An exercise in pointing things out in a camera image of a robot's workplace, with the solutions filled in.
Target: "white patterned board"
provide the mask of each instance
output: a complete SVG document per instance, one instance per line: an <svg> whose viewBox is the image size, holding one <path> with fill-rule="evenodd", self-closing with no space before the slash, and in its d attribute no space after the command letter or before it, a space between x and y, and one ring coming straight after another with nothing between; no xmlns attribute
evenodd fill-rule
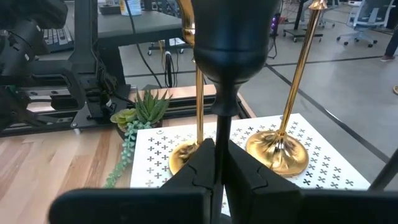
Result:
<svg viewBox="0 0 398 224"><path fill-rule="evenodd" d="M248 138L259 131L275 130L281 116L240 119L232 121L231 140L243 149ZM292 114L288 134L298 139L310 157L308 167L300 175L287 180L306 189L366 190L369 182L340 155L300 114ZM172 175L169 154L196 136L196 125L140 130L132 166L130 187L161 187ZM215 139L216 123L204 125L206 138ZM229 208L224 193L224 214Z"/></svg>

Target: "wooden table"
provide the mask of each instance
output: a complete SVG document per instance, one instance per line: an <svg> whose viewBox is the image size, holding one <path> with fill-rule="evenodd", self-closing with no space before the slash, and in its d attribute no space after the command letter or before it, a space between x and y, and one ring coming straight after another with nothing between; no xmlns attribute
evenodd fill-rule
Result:
<svg viewBox="0 0 398 224"><path fill-rule="evenodd" d="M205 95L215 93L205 86ZM195 96L195 87L168 89L173 98ZM251 117L256 117L239 95ZM48 106L31 106L32 110ZM206 115L205 123L216 121ZM163 126L195 124L195 117L165 120ZM115 129L87 129L0 138L1 223L47 223L47 210L56 196L76 188L102 187L120 160L122 139ZM129 187L131 165L116 187Z"/></svg>

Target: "black robotic equipment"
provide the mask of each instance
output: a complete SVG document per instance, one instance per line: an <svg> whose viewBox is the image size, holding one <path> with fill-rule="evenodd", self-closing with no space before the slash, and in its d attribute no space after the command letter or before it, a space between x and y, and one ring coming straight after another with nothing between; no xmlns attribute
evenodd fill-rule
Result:
<svg viewBox="0 0 398 224"><path fill-rule="evenodd" d="M300 189L229 140L231 117L238 112L235 96L239 86L265 63L270 27L267 25L271 23L278 0L255 0L250 7L240 0L192 0L192 3L196 24L195 59L217 89L213 105L213 112L218 115L216 144L206 139L159 192L166 196L176 190L171 194L180 198L177 194L180 189L190 189L194 205L189 207L181 200L172 205L160 195L146 195L145 201L159 204L152 209L143 202L142 206L147 209L137 213L135 209L140 204L126 199L136 195L134 189L125 191L125 197L120 197L119 190L77 191L55 201L50 209L50 222L65 223L68 215L84 209L74 206L81 201L86 202L90 212L79 213L68 220L69 223L87 223L87 220L99 220L99 223L396 223L392 210L398 206L396 192ZM223 187L231 218L221 215ZM195 190L202 190L200 200ZM131 204L131 213L116 206L126 203ZM104 207L109 213L101 212ZM197 213L186 220L186 214L191 214L193 207Z"/></svg>
<svg viewBox="0 0 398 224"><path fill-rule="evenodd" d="M62 0L0 2L2 134L22 128L35 132L108 124L110 114L126 108L126 101L119 98L128 96L130 86L118 85L98 55L96 7L96 1L76 1L76 50L69 60L37 61L36 55L48 53L42 29L65 25L66 4ZM51 97L55 112L27 110L31 96L43 95Z"/></svg>

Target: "gold metal base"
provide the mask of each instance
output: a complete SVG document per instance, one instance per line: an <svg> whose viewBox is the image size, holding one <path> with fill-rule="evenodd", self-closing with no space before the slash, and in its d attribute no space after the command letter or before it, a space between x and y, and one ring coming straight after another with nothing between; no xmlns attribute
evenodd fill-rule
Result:
<svg viewBox="0 0 398 224"><path fill-rule="evenodd" d="M246 151L282 177L301 174L308 166L308 152L295 138L277 131L253 134Z"/></svg>
<svg viewBox="0 0 398 224"><path fill-rule="evenodd" d="M192 154L199 148L197 141L186 141L179 144L170 154L169 167L175 175L187 163Z"/></svg>

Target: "gray floor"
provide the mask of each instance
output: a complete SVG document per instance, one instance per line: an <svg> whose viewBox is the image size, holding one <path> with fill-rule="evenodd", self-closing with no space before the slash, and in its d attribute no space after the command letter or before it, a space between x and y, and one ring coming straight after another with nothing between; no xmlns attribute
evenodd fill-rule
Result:
<svg viewBox="0 0 398 224"><path fill-rule="evenodd" d="M344 40L336 41L338 34L353 31L344 24L348 11L348 6L342 6L337 11L325 14L325 18L337 21L336 26L331 28L331 24L327 24L326 28L319 30L324 33L322 41L313 41L308 56L309 63L305 67L300 84L303 94L298 95L295 100L294 113L300 113L368 181L372 182L387 158L398 147L398 138L394 137L398 128L398 96L392 92L392 87L398 85L398 62L383 63L377 58L384 53L390 35L370 31L369 34L378 40L373 48L368 48L368 43L365 42L350 42L348 46L344 46ZM279 33L282 34L283 29L291 27L292 25L280 26ZM258 116L283 113L290 87L282 78L290 81L293 79L302 42L299 40L293 43L289 35L280 35L276 45L278 56L275 60L267 62L274 71L264 68L240 90ZM153 51L152 55L148 56L148 46L149 43L141 45L146 60L155 73L162 73L160 52ZM156 85L135 46L121 47L121 54L128 83L139 88L148 84ZM195 84L192 57L190 49L178 55L179 71L183 72L178 74L178 86ZM175 52L173 59L177 69ZM164 76L159 74L158 77L164 85ZM319 106L324 107L360 135L368 142L367 147L338 126L319 109ZM378 157L368 149L369 147L380 152L375 152ZM398 177L391 182L388 189L398 190Z"/></svg>

